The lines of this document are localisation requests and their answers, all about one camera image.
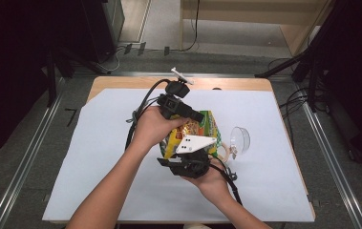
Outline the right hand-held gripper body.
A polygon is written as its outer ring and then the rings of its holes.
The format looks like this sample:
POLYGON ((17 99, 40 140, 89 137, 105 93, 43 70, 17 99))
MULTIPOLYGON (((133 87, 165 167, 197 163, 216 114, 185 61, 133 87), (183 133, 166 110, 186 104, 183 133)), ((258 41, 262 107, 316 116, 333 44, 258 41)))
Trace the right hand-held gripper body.
POLYGON ((181 162, 181 167, 170 168, 175 176, 198 178, 205 175, 209 169, 206 147, 216 143, 214 137, 186 135, 176 149, 175 158, 181 162))

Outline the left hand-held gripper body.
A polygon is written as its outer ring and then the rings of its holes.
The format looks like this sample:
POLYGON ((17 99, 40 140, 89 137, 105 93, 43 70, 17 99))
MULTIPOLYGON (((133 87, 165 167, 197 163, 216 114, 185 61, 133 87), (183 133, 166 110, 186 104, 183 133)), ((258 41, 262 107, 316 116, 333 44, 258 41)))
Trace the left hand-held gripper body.
POLYGON ((178 80, 170 81, 165 87, 165 93, 159 96, 160 113, 166 119, 170 119, 172 115, 194 118, 195 111, 181 101, 190 92, 188 84, 193 85, 194 81, 185 78, 176 68, 172 68, 171 72, 178 80))

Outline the yellow green snack bag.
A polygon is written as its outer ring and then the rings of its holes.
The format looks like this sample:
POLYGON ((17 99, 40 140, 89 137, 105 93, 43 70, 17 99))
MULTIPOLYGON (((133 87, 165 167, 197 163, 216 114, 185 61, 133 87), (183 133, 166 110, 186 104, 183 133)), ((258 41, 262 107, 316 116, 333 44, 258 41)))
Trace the yellow green snack bag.
POLYGON ((206 148, 206 151, 212 156, 218 155, 218 148, 222 145, 222 138, 215 118, 211 111, 200 111, 200 114, 203 115, 202 122, 190 119, 180 127, 173 129, 160 143, 160 152, 165 159, 172 157, 176 153, 176 148, 185 135, 214 137, 216 143, 206 148))

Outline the person's right hand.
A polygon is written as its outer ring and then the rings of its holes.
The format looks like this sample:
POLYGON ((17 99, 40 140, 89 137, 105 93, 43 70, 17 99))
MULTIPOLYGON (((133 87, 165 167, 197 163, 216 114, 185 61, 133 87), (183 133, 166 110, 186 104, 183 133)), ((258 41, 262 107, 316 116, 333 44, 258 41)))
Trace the person's right hand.
POLYGON ((183 179, 195 185, 202 195, 212 203, 231 198, 227 182, 222 174, 215 169, 215 167, 222 169, 222 164, 217 159, 211 159, 210 163, 211 167, 205 175, 198 178, 183 177, 183 179))

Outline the person's left hand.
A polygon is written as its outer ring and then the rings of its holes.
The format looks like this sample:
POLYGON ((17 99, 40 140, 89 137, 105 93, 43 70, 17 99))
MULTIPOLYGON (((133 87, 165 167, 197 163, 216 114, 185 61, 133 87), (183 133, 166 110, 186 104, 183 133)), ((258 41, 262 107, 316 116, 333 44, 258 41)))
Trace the person's left hand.
POLYGON ((163 141, 173 129, 182 126, 187 121, 188 118, 184 117, 165 119, 160 113, 159 107, 149 107, 138 120, 131 146, 146 153, 163 141))

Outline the white table sheet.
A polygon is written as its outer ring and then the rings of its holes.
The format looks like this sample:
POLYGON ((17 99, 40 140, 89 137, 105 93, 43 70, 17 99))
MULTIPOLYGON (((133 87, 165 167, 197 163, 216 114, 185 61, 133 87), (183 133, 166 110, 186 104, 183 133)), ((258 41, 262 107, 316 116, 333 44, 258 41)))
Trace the white table sheet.
MULTIPOLYGON (((69 220, 124 151, 132 111, 143 89, 105 89, 81 110, 43 218, 69 220)), ((228 160, 243 206, 263 221, 312 222, 306 186, 271 92, 193 90, 184 99, 213 113, 225 143, 234 128, 249 132, 247 151, 228 160)), ((159 164, 154 147, 143 160, 119 216, 126 223, 224 222, 190 182, 159 164)))

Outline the black cabinet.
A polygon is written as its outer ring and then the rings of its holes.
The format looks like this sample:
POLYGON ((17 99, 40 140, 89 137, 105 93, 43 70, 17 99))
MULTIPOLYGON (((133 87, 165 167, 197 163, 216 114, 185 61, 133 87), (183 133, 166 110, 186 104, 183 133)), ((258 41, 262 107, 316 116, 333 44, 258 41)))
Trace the black cabinet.
POLYGON ((86 13, 95 62, 103 62, 117 51, 125 21, 121 0, 81 0, 86 13))

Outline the light wooden shelf unit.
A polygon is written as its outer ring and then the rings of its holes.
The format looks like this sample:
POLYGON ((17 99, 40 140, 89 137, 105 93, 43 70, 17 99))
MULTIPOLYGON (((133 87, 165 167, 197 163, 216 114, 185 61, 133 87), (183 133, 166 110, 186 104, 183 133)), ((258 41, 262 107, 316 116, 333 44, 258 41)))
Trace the light wooden shelf unit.
POLYGON ((180 0, 180 45, 183 20, 277 24, 293 56, 299 54, 316 26, 330 13, 334 0, 180 0))

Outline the black metal stand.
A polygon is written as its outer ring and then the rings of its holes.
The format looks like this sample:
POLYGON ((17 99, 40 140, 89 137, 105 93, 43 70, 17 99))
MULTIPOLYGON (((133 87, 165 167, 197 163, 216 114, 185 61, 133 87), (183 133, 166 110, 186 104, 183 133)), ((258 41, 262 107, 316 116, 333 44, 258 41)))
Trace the black metal stand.
POLYGON ((72 77, 74 75, 74 68, 71 65, 71 60, 79 63, 81 66, 87 68, 91 72, 97 74, 106 74, 96 64, 91 61, 85 60, 78 54, 70 51, 64 47, 50 47, 47 54, 47 79, 48 79, 48 107, 56 101, 56 77, 55 70, 59 70, 61 75, 66 77, 72 77))
POLYGON ((313 110, 316 84, 325 81, 348 110, 362 113, 362 0, 336 0, 303 52, 256 76, 269 78, 290 66, 295 67, 295 82, 310 76, 308 103, 313 110))

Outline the metal floor rail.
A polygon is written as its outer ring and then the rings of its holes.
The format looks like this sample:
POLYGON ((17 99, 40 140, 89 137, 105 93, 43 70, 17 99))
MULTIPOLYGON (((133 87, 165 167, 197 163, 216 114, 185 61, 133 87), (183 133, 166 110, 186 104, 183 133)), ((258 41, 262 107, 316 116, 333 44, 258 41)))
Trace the metal floor rail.
POLYGON ((309 105, 304 106, 304 111, 309 121, 309 125, 313 130, 315 138, 320 146, 323 157, 327 162, 340 197, 347 209, 351 223, 354 229, 362 229, 362 207, 352 187, 350 186, 337 157, 335 156, 334 150, 332 149, 330 141, 325 134, 318 114, 314 112, 309 105))
POLYGON ((0 229, 4 228, 4 225, 9 217, 11 209, 16 202, 20 191, 25 183, 25 180, 29 174, 29 171, 35 161, 35 158, 38 154, 38 151, 41 147, 41 144, 51 126, 53 118, 56 114, 56 111, 60 105, 62 95, 65 91, 66 80, 60 78, 57 81, 56 89, 56 99, 55 101, 46 109, 45 113, 42 116, 40 124, 38 125, 32 140, 25 151, 8 188, 6 189, 4 195, 0 201, 0 229))

